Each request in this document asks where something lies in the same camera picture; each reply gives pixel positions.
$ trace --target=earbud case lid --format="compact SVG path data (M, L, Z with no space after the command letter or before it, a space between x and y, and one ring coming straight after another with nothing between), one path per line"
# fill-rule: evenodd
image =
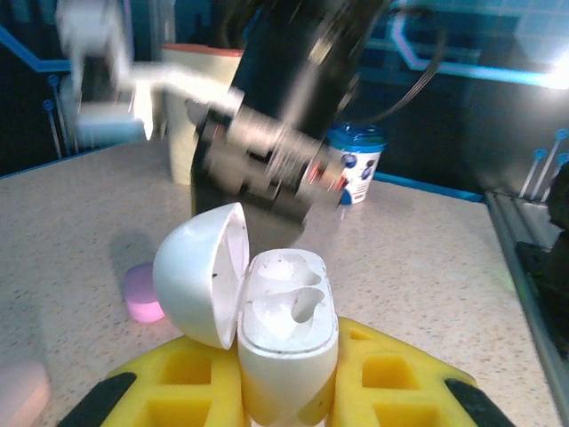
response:
M201 213L174 230L154 260L156 296L166 317L203 344L229 349L249 265L241 204Z

